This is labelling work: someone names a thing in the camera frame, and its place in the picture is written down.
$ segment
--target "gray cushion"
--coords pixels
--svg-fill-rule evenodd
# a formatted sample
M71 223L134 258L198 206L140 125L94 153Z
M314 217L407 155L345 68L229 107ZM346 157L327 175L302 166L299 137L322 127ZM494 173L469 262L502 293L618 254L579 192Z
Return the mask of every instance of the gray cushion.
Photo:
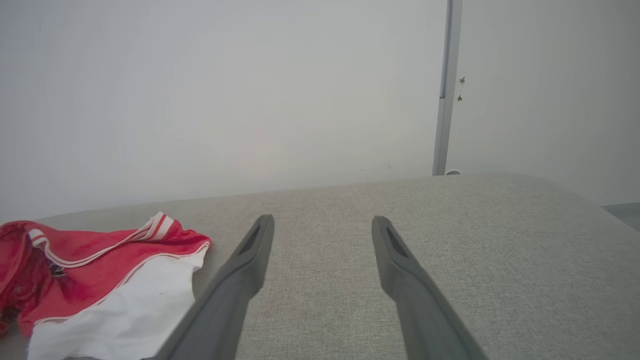
M250 302L237 359L405 358L395 304L378 279L374 215L394 223L490 358L640 357L640 233L548 181L430 177L160 202L41 222L114 231L137 228L157 211L213 239L194 275L196 295L255 219L273 214L266 280ZM14 354L24 348L18 336L8 340ZM8 351L7 340L0 344Z

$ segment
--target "vertical metal pole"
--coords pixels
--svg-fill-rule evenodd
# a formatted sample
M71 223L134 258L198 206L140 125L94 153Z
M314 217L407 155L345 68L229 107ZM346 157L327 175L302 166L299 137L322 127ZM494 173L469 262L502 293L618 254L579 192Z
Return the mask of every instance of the vertical metal pole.
M460 47L460 28L462 25L462 0L449 0L447 4L447 25L444 40L444 58L442 60L442 78L440 80L440 103L438 104L438 124L436 142L433 151L432 174L444 175L449 148L453 94L456 85L456 67Z

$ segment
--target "white wall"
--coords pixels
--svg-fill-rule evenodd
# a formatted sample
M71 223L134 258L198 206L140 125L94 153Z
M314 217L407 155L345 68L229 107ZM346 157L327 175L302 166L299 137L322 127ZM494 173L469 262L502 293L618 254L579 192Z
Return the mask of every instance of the white wall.
M640 202L640 1L464 0L447 169Z
M5 1L0 222L428 176L445 11Z

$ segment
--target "red fabric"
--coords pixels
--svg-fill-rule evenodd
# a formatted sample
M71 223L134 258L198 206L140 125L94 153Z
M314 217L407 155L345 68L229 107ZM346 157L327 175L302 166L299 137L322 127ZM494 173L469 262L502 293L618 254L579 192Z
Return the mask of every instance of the red fabric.
M152 221L140 230L113 233L58 231L29 221L3 225L0 314L20 309L20 331L30 336L41 319L72 316L101 301L149 257L187 256L211 245L208 237L183 230L164 214ZM30 231L42 234L31 238ZM114 248L102 253L109 247ZM0 335L4 331L6 324L0 322Z

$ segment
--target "gray floor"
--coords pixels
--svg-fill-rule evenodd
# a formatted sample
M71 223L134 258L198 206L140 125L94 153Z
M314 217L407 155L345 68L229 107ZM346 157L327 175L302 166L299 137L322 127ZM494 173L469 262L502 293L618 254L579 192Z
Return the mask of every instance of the gray floor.
M608 205L603 206L602 208L610 212L616 218L624 221L625 224L640 231L640 202Z

